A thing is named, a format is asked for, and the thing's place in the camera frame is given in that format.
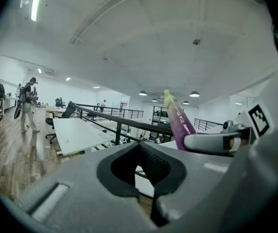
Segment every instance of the man with backpack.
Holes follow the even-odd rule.
[[[24,123],[26,121],[26,115],[28,115],[30,125],[33,132],[40,132],[39,129],[36,128],[35,123],[32,117],[31,103],[33,100],[36,100],[37,97],[31,96],[31,85],[34,85],[36,82],[36,78],[31,78],[30,82],[26,84],[23,89],[23,99],[22,99],[22,115],[21,115],[21,133],[25,133],[27,130],[24,127]]]
[[[0,83],[0,106],[2,108],[1,116],[4,115],[4,100],[5,100],[5,89],[4,89],[4,85]]]

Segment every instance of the white ceiling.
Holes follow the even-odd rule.
[[[55,73],[55,75],[52,79],[58,80],[59,82],[67,83],[69,85],[73,85],[73,86],[80,87],[80,88],[83,88],[83,89],[92,90],[92,91],[95,91],[95,92],[110,90],[107,87],[100,86],[100,85],[98,85],[96,83],[93,83],[91,81],[81,79],[81,78],[77,78],[77,77],[73,77],[70,74],[56,72],[55,70],[49,69],[47,67],[38,66],[36,64],[26,63],[26,62],[22,62],[22,61],[18,61],[18,62],[20,62],[22,64],[20,66],[23,66],[26,69],[34,72],[35,77],[38,77],[40,75],[45,75],[45,72]]]
[[[260,1],[41,0],[34,23],[28,18],[31,7],[20,9],[12,0],[9,17],[16,38],[32,42],[32,49],[37,44],[51,59],[3,51],[144,101],[169,89],[180,102],[197,106],[235,94],[254,77],[268,75],[264,72],[277,63],[273,43],[267,40],[271,20]],[[196,38],[201,40],[198,46],[192,44]],[[261,53],[254,54],[250,46]],[[148,96],[140,97],[141,90]],[[190,98],[193,90],[201,97]]]

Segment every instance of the person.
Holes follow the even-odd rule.
[[[150,131],[148,130],[144,130],[142,132],[142,134],[140,135],[140,140],[143,140],[143,141],[149,141],[149,138],[150,138]]]
[[[5,88],[4,85],[0,83],[0,106],[2,109],[1,116],[4,115],[4,100],[5,100]]]
[[[97,103],[97,106],[100,106],[100,104],[99,104],[99,103]],[[95,111],[98,111],[98,107],[96,107]]]
[[[100,105],[100,112],[104,111],[105,103],[106,103],[105,100],[101,103],[101,105]]]
[[[31,92],[31,96],[37,98],[36,87],[33,87],[33,91]],[[36,108],[36,100],[33,100],[33,101],[32,101],[32,105],[31,105],[31,106],[32,106],[32,114],[34,114],[35,108]]]
[[[19,84],[19,86],[18,86],[18,87],[17,87],[17,89],[16,89],[16,93],[15,93],[16,98],[18,98],[18,97],[19,97],[19,94],[20,94],[20,89],[21,89],[21,84]]]
[[[40,132],[39,129],[36,128],[35,123],[33,121],[33,117],[32,117],[32,111],[31,111],[31,102],[32,100],[36,100],[36,97],[31,96],[31,86],[34,85],[34,83],[36,82],[36,78],[31,78],[30,82],[28,82],[26,84],[26,86],[24,87],[23,93],[25,96],[25,102],[22,103],[22,115],[21,115],[21,122],[20,122],[20,126],[21,126],[21,133],[25,133],[26,129],[24,127],[24,123],[26,121],[26,115],[28,115],[29,121],[30,121],[30,125],[32,128],[33,132]]]

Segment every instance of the trousers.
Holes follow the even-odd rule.
[[[32,110],[31,110],[31,104],[30,103],[23,103],[22,104],[22,109],[21,109],[21,122],[20,122],[20,126],[21,126],[21,132],[25,132],[26,129],[24,127],[24,123],[26,121],[26,116],[28,115],[29,121],[30,121],[30,125],[32,130],[35,130],[35,123],[33,121],[33,117],[32,117]]]
[[[2,109],[2,115],[4,114],[4,98],[0,98],[0,108]]]

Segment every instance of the backpack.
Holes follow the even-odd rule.
[[[25,103],[25,101],[26,101],[26,96],[24,94],[24,87],[22,87],[20,89],[19,101],[20,101],[20,103]]]

